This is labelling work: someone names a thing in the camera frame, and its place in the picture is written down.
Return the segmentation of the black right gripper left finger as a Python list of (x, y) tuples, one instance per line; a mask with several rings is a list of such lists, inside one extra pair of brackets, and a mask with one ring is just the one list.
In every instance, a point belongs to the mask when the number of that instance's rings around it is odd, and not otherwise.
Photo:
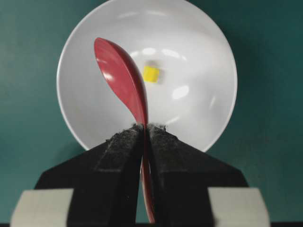
[(22, 192), (13, 227), (133, 227), (143, 126), (44, 171), (34, 189)]

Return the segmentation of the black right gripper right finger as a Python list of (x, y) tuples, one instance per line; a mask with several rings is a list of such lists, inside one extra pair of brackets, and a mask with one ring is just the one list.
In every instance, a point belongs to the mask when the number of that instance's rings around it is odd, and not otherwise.
[(242, 172), (149, 124), (155, 222), (164, 227), (268, 227), (258, 188)]

